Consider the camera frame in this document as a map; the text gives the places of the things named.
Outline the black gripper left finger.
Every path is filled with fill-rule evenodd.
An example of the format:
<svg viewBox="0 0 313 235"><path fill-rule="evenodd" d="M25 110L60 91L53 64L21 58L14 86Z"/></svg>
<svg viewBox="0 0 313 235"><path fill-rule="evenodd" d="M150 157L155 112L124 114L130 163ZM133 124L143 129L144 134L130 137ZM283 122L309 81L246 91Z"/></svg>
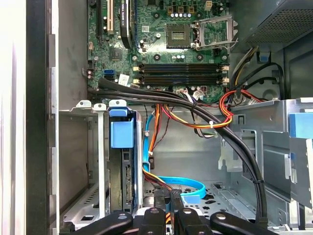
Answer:
<svg viewBox="0 0 313 235"><path fill-rule="evenodd" d="M132 216L128 212L114 212L83 228L72 235L164 235L166 233L167 188L154 192L154 206L143 215Z"/></svg>

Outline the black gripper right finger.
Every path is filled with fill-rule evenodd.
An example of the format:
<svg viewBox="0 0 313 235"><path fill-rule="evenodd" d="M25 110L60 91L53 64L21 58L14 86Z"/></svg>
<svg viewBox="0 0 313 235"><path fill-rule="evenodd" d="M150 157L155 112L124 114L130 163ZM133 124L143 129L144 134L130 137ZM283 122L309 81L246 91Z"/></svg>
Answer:
<svg viewBox="0 0 313 235"><path fill-rule="evenodd" d="M216 212L208 223L197 211L183 205L180 191L170 191L171 223L175 235L274 235L275 232L227 212Z"/></svg>

